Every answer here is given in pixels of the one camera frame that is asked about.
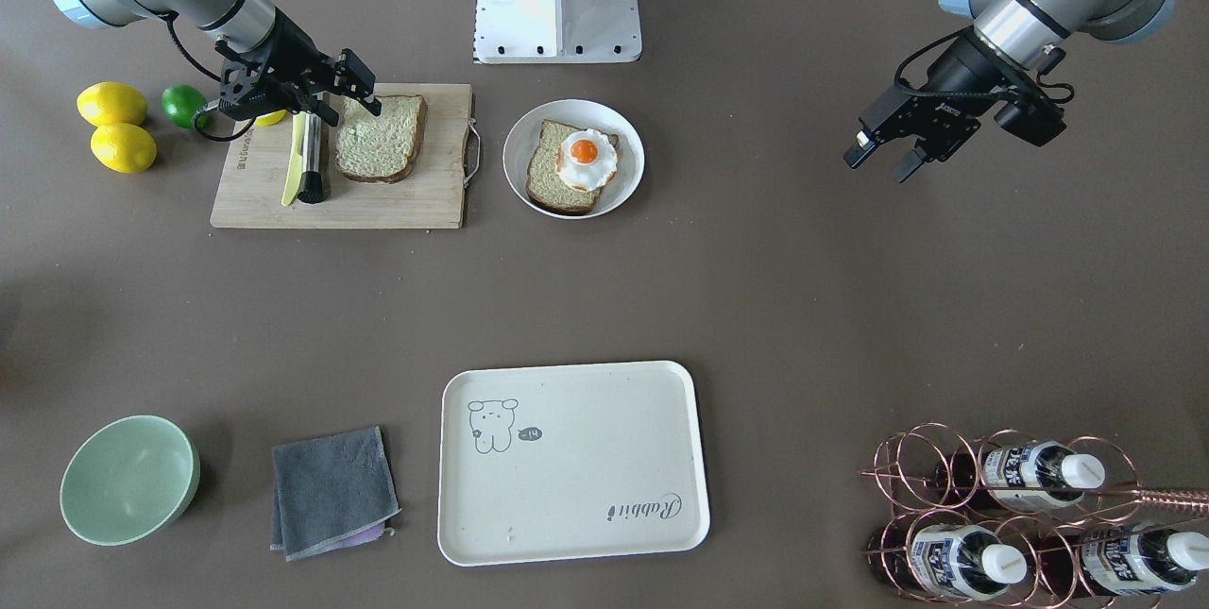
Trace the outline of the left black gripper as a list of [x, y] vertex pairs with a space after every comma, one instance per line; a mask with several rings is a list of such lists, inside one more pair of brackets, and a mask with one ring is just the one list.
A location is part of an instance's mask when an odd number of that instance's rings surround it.
[[[920, 88], [903, 72], [908, 64], [945, 42]], [[843, 153], [850, 167], [863, 166], [883, 144], [915, 137], [910, 152], [893, 166], [895, 182], [906, 182], [930, 161], [949, 160], [980, 128], [980, 115], [995, 102], [1010, 100], [1022, 85], [1022, 70], [977, 31], [954, 31], [925, 45], [893, 72], [890, 88], [867, 109], [867, 127]]]

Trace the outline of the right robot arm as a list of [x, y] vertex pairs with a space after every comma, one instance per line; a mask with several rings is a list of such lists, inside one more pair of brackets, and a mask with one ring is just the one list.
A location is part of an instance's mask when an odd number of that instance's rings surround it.
[[216, 77], [216, 109], [232, 120], [277, 110], [310, 111], [328, 126], [339, 114], [325, 95], [353, 98], [381, 114], [375, 76], [354, 51], [329, 57], [268, 0], [53, 0], [66, 19], [94, 28], [181, 16], [208, 34], [225, 63]]

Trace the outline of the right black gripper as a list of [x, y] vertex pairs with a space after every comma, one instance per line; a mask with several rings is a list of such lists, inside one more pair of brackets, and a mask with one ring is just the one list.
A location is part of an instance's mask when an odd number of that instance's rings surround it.
[[229, 118], [254, 120], [274, 110], [306, 111], [337, 127], [340, 114], [330, 106], [330, 95], [355, 100], [374, 117], [382, 114], [375, 75], [354, 51], [325, 56], [283, 12], [255, 48], [237, 51], [220, 37], [216, 53], [226, 59], [216, 109]]

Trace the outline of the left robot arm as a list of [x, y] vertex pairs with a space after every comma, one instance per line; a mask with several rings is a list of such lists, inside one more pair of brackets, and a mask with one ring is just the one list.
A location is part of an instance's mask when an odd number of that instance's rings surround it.
[[1105, 42], [1136, 42], [1169, 19], [1175, 0], [937, 0], [941, 8], [970, 21], [941, 37], [941, 50], [920, 87], [893, 72], [889, 89], [860, 115], [855, 143], [843, 153], [860, 167], [878, 147], [913, 139], [893, 167], [906, 180], [921, 166], [948, 161], [994, 112], [1002, 130], [1024, 143], [1048, 144], [1065, 128], [1070, 85], [1052, 95], [1045, 76], [1065, 53], [1072, 34]]

